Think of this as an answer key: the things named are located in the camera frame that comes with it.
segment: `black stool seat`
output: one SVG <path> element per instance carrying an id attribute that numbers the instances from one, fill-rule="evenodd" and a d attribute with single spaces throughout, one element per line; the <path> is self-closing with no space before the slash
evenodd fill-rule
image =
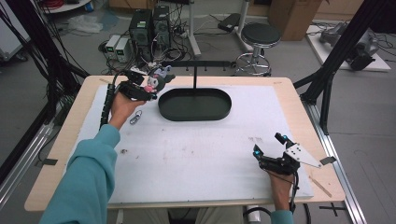
<path id="1" fill-rule="evenodd" d="M 280 32 L 267 24 L 249 23 L 242 29 L 241 37 L 253 46 L 257 44 L 270 47 L 280 40 Z"/>

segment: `teal sleeve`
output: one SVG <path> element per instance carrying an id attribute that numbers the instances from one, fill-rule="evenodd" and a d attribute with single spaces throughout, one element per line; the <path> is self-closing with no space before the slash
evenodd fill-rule
<path id="1" fill-rule="evenodd" d="M 107 223 L 107 203 L 115 184 L 114 147 L 119 141 L 119 131 L 107 124 L 93 139 L 78 143 L 41 224 Z"/>
<path id="2" fill-rule="evenodd" d="M 272 224 L 293 224 L 293 214 L 288 210 L 277 210 L 271 213 Z"/>

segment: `gray floor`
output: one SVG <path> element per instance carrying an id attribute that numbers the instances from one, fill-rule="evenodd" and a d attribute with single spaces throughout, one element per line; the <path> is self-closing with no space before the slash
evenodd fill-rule
<path id="1" fill-rule="evenodd" d="M 85 14 L 74 10 L 56 16 L 55 21 L 64 22 L 68 18 Z M 115 18 L 109 11 L 97 10 L 91 15 L 106 23 L 100 34 L 87 35 L 72 32 L 64 34 L 62 40 L 76 61 L 90 74 L 100 75 L 106 70 L 106 60 L 98 46 L 109 39 L 111 34 L 121 34 L 128 29 L 129 21 Z M 196 19 L 199 27 L 211 17 Z M 204 27 L 216 27 L 216 22 L 208 22 Z M 396 44 L 396 38 L 388 39 Z M 202 51 L 201 60 L 233 61 L 242 53 L 234 35 L 197 36 Z M 320 67 L 320 63 L 307 40 L 281 42 L 265 51 L 273 67 L 273 77 L 289 77 L 297 81 Z M 380 50 L 383 59 L 395 61 L 395 56 Z M 337 149 L 340 161 L 354 189 L 358 202 L 368 223 L 392 223 L 396 219 L 396 177 L 392 174 L 396 161 L 396 63 L 389 62 L 390 72 L 351 72 L 339 70 L 333 81 L 332 101 L 329 115 L 329 131 Z M 185 69 L 175 69 L 177 76 L 189 76 Z M 230 76 L 233 69 L 209 69 L 200 71 L 201 76 Z M 302 93 L 306 87 L 297 92 Z M 33 119 L 46 103 L 45 79 L 39 75 L 32 60 L 21 63 L 12 61 L 0 67 L 0 162 L 18 143 Z M 39 173 L 32 166 L 17 186 L 5 207 L 0 211 L 1 223 L 37 223 L 40 213 L 26 212 L 23 208 L 27 195 Z M 346 211 L 319 209 L 331 206 L 329 203 L 311 203 L 312 223 L 350 223 Z M 296 223 L 305 223 L 302 205 L 297 206 L 294 215 Z M 108 223 L 115 223 L 116 211 L 109 212 Z M 269 223 L 262 215 L 262 223 Z"/>

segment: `human hand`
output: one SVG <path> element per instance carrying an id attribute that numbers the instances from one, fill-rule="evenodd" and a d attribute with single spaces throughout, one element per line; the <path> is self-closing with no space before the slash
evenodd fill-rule
<path id="1" fill-rule="evenodd" d="M 122 124 L 134 113 L 134 110 L 145 103 L 146 101 L 132 101 L 124 94 L 118 92 L 111 106 L 111 119 L 108 123 L 119 130 Z"/>
<path id="2" fill-rule="evenodd" d="M 293 175 L 279 175 L 275 172 L 268 171 L 271 179 L 272 196 L 275 210 L 290 210 L 289 195 Z"/>

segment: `electronic equipment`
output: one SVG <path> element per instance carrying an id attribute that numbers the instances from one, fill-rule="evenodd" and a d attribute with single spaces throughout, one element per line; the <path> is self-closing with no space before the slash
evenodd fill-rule
<path id="1" fill-rule="evenodd" d="M 148 46 L 153 39 L 152 13 L 150 9 L 137 9 L 129 25 L 131 39 L 138 46 Z"/>
<path id="2" fill-rule="evenodd" d="M 320 34 L 319 42 L 330 43 L 330 46 L 334 47 L 346 28 L 346 22 L 339 22 L 332 29 L 323 31 Z M 375 36 L 370 36 L 368 31 L 366 31 L 356 46 L 347 55 L 346 62 L 349 64 L 352 70 L 360 71 L 375 61 L 372 56 L 378 50 L 378 39 Z"/>
<path id="3" fill-rule="evenodd" d="M 235 26 L 239 24 L 239 18 L 241 15 L 239 13 L 233 13 L 226 19 L 218 24 L 218 28 L 227 32 L 231 32 Z"/>
<path id="4" fill-rule="evenodd" d="M 156 6 L 153 22 L 157 49 L 169 49 L 171 47 L 169 6 Z"/>
<path id="5" fill-rule="evenodd" d="M 120 35 L 113 35 L 106 43 L 106 56 L 108 59 L 117 60 L 116 46 L 119 43 L 120 38 Z"/>
<path id="6" fill-rule="evenodd" d="M 323 163 L 322 160 L 322 164 L 320 164 L 305 148 L 303 148 L 303 146 L 298 143 L 293 143 L 286 135 L 276 133 L 275 138 L 280 144 L 286 144 L 286 150 L 283 152 L 282 157 L 276 159 L 266 157 L 257 145 L 253 148 L 253 156 L 259 162 L 259 166 L 262 170 L 275 172 L 279 175 L 294 175 L 289 203 L 290 211 L 294 212 L 294 198 L 298 190 L 299 179 L 297 170 L 300 168 L 300 162 L 317 168 L 321 168 L 322 164 L 324 165 L 325 163 Z"/>
<path id="7" fill-rule="evenodd" d="M 133 41 L 134 52 L 136 52 L 136 61 L 138 63 L 149 63 L 153 61 L 151 47 L 154 29 L 152 22 L 152 12 L 150 9 L 137 9 L 129 25 L 131 40 Z"/>
<path id="8" fill-rule="evenodd" d="M 116 46 L 117 59 L 120 63 L 127 63 L 132 57 L 132 49 L 128 37 L 122 37 Z"/>
<path id="9" fill-rule="evenodd" d="M 134 46 L 134 52 L 136 52 L 136 61 L 139 63 L 150 63 L 153 61 L 151 46 Z"/>

